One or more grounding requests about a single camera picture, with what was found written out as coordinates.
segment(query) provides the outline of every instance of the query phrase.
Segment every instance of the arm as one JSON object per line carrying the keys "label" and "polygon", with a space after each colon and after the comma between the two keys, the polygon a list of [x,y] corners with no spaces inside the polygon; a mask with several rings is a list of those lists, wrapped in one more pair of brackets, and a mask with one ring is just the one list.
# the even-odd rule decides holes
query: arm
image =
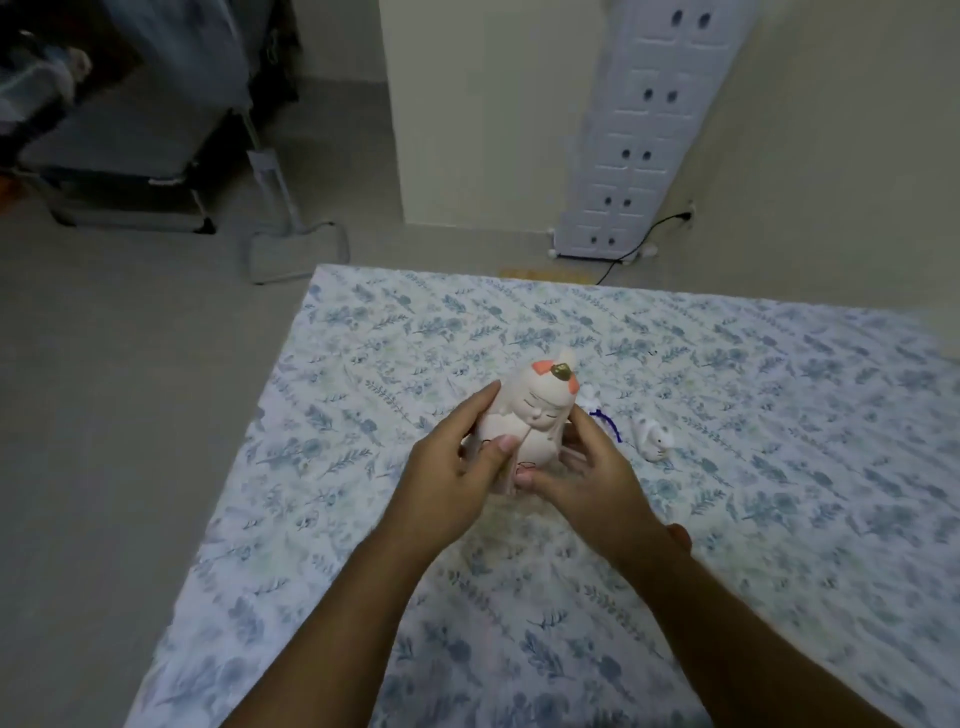
{"label": "arm", "polygon": [[646,601],[716,725],[896,728],[694,561],[603,430],[579,407],[570,420],[587,460],[561,460],[580,477],[518,473],[517,487],[552,502]]}
{"label": "arm", "polygon": [[469,466],[460,459],[461,441],[498,388],[495,382],[463,402],[414,445],[380,524],[225,728],[370,722],[396,628],[420,577],[476,521],[497,471],[519,444],[499,437]]}

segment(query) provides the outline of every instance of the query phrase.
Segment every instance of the white ceramic figurine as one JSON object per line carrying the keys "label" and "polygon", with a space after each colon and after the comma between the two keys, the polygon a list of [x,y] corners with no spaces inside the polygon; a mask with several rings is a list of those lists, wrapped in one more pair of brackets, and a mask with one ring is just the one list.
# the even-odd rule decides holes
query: white ceramic figurine
{"label": "white ceramic figurine", "polygon": [[475,447],[499,435],[516,435],[522,442],[491,486],[493,493],[512,494],[518,470],[543,468],[557,458],[564,424],[580,389],[574,365],[573,352],[564,351],[504,377],[496,399],[477,424]]}
{"label": "white ceramic figurine", "polygon": [[670,450],[674,447],[673,432],[652,417],[640,415],[634,420],[634,437],[636,449],[650,463],[659,463],[670,457]]}

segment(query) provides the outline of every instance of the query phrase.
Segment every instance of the figurine's face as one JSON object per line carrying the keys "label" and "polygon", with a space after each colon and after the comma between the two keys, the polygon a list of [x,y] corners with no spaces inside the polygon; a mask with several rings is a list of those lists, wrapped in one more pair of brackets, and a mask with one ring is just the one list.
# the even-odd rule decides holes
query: figurine's face
{"label": "figurine's face", "polygon": [[548,430],[565,418],[573,405],[576,392],[570,390],[569,379],[559,379],[550,371],[538,374],[528,367],[516,380],[511,409],[533,429]]}

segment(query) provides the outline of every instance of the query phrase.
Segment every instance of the brown round object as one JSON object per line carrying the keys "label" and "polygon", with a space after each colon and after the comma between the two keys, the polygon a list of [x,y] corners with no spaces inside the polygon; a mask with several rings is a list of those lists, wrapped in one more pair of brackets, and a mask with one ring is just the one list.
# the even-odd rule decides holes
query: brown round object
{"label": "brown round object", "polygon": [[670,534],[670,538],[677,542],[677,546],[686,551],[686,553],[693,550],[693,539],[690,538],[690,534],[687,533],[686,529],[679,523],[670,523],[670,525],[666,527],[666,530]]}

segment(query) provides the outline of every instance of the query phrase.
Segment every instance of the person's right hand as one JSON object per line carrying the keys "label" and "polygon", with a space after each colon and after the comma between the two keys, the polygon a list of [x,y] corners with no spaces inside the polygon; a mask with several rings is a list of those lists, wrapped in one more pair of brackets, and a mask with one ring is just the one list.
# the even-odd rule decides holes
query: person's right hand
{"label": "person's right hand", "polygon": [[[638,556],[662,546],[668,531],[651,510],[630,461],[610,437],[578,406],[570,412],[570,421],[579,439],[574,448],[582,450],[586,460],[564,451],[560,459],[575,477],[520,471],[516,486],[553,503],[587,545],[622,573]],[[683,527],[670,528],[669,536],[689,552]]]}

